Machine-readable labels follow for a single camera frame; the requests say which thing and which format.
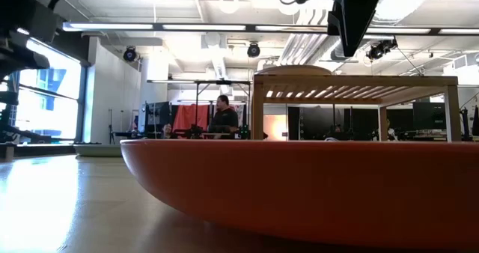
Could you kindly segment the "thin tripod stand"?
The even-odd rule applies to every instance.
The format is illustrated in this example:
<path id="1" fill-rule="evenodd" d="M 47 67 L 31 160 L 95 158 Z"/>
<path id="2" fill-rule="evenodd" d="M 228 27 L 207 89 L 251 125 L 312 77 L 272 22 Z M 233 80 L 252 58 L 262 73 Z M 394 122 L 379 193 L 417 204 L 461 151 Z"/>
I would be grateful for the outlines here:
<path id="1" fill-rule="evenodd" d="M 108 109 L 109 113 L 109 144 L 115 144 L 115 133 L 112 126 L 112 109 Z"/>

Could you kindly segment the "wooden slatted shelf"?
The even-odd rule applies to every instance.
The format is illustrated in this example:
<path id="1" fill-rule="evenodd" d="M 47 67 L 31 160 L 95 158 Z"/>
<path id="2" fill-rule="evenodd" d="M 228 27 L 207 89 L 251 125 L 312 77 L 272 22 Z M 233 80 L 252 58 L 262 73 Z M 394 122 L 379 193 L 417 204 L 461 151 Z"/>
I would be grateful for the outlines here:
<path id="1" fill-rule="evenodd" d="M 263 139 L 263 107 L 266 104 L 369 105 L 377 108 L 379 139 L 385 141 L 388 107 L 438 94 L 445 96 L 447 141 L 460 141 L 455 76 L 256 75 L 251 102 L 251 137 Z"/>

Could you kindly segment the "black floor stand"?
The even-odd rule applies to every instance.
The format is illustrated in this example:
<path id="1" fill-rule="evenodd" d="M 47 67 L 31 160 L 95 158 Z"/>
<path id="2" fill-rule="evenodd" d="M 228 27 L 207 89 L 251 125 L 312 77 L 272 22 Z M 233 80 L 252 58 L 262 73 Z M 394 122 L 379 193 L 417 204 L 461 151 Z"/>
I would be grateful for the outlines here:
<path id="1" fill-rule="evenodd" d="M 466 107 L 463 107 L 460 110 L 462 122 L 463 122 L 463 135 L 462 135 L 462 140 L 463 141 L 470 141 L 471 136 L 469 132 L 469 122 L 468 122 L 468 110 Z"/>

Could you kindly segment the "overhead light bar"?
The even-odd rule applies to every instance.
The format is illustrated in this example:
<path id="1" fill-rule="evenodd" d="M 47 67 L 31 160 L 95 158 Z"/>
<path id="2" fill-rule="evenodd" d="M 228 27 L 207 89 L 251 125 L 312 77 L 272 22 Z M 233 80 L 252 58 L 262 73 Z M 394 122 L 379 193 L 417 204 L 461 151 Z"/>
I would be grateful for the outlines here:
<path id="1" fill-rule="evenodd" d="M 209 23 L 131 23 L 131 22 L 64 22 L 63 31 L 150 31 L 150 32 L 239 32 L 273 34 L 329 34 L 337 36 L 327 25 L 273 25 L 273 24 L 209 24 Z M 406 26 L 373 26 L 365 30 L 366 35 L 400 36 L 479 36 L 479 28 L 414 28 Z"/>

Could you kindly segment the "orange plate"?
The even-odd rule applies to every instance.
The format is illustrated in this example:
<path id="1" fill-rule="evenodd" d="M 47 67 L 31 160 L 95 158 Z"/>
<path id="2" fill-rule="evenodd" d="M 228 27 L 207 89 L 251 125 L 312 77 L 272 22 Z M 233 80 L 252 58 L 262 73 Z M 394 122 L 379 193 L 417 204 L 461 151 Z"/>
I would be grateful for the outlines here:
<path id="1" fill-rule="evenodd" d="M 479 249 L 479 144 L 124 140 L 140 185 L 190 216 L 320 243 Z"/>

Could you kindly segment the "black equipment stand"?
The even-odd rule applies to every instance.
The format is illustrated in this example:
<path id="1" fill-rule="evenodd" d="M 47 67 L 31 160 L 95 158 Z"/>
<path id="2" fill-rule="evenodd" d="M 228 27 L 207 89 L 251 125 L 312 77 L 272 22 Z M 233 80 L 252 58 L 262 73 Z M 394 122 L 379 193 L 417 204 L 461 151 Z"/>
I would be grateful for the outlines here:
<path id="1" fill-rule="evenodd" d="M 0 89 L 0 144 L 50 144 L 51 136 L 20 130 L 14 126 L 16 107 L 19 104 L 19 78 L 17 72 L 6 75 L 1 85 L 6 85 L 6 90 Z"/>

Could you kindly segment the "black metal frame stand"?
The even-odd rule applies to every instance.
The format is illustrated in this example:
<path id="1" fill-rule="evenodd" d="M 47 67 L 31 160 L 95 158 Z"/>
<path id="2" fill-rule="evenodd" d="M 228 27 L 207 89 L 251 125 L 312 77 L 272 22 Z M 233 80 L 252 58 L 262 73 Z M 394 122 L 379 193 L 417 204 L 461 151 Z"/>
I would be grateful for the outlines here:
<path id="1" fill-rule="evenodd" d="M 203 130 L 198 126 L 198 102 L 200 94 L 207 89 L 210 85 L 227 85 L 227 86 L 238 86 L 243 90 L 243 92 L 247 95 L 248 101 L 243 101 L 248 106 L 246 110 L 246 116 L 248 117 L 248 121 L 244 123 L 244 125 L 237 129 L 235 132 L 241 139 L 250 139 L 251 138 L 251 130 L 249 128 L 249 109 L 251 107 L 251 82 L 250 81 L 238 81 L 238 80 L 147 80 L 148 83 L 161 83 L 161 84 L 195 84 L 196 85 L 196 92 L 195 92 L 195 123 L 191 125 L 189 129 L 176 129 L 174 133 L 177 134 L 178 137 L 185 137 L 188 139 L 200 139 L 201 137 L 210 135 L 210 136 L 217 136 L 217 135 L 229 135 L 229 133 L 217 133 L 217 132 L 209 132 L 208 130 Z"/>

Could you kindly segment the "black aluminium rig frame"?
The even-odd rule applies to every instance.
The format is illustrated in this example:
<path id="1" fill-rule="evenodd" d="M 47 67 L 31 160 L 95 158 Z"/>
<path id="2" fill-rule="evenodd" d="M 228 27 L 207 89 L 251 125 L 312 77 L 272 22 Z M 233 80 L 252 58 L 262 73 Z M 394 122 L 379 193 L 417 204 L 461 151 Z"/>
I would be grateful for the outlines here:
<path id="1" fill-rule="evenodd" d="M 71 144 L 29 144 L 18 145 L 14 149 L 14 157 L 54 156 L 75 154 L 75 148 Z"/>

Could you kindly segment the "cream plate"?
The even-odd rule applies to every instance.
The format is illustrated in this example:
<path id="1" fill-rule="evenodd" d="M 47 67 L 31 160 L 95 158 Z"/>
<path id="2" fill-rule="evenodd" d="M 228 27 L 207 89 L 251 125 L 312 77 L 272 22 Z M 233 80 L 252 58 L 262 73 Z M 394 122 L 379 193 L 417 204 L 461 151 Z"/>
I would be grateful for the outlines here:
<path id="1" fill-rule="evenodd" d="M 311 65 L 286 65 L 269 67 L 255 73 L 256 76 L 330 76 L 331 71 Z"/>

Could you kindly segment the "large glass window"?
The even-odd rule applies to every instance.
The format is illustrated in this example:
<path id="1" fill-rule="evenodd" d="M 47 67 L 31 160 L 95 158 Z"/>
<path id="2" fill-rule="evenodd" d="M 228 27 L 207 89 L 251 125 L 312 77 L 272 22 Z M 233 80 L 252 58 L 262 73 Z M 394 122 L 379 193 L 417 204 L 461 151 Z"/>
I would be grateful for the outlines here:
<path id="1" fill-rule="evenodd" d="M 45 55 L 49 68 L 14 71 L 19 78 L 14 126 L 51 136 L 51 143 L 75 141 L 82 122 L 85 68 L 80 61 L 39 40 L 30 39 L 27 47 Z"/>

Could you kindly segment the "red cloth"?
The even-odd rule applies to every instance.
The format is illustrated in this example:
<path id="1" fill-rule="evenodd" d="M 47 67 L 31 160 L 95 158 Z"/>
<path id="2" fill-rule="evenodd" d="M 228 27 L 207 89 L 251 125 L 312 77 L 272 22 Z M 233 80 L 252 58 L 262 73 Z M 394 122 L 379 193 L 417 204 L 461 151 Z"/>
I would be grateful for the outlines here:
<path id="1" fill-rule="evenodd" d="M 190 129 L 193 124 L 206 129 L 209 116 L 209 106 L 207 105 L 180 105 L 174 119 L 173 130 Z"/>

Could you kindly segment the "black partition panel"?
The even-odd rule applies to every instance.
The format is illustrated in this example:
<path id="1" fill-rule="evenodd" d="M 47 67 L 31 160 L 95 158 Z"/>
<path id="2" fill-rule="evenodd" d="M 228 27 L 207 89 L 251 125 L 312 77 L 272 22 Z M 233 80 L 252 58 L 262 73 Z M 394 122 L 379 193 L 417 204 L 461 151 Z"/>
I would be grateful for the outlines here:
<path id="1" fill-rule="evenodd" d="M 379 128 L 376 109 L 288 107 L 287 137 L 291 140 L 326 140 L 330 126 L 340 124 L 346 138 L 370 141 Z"/>

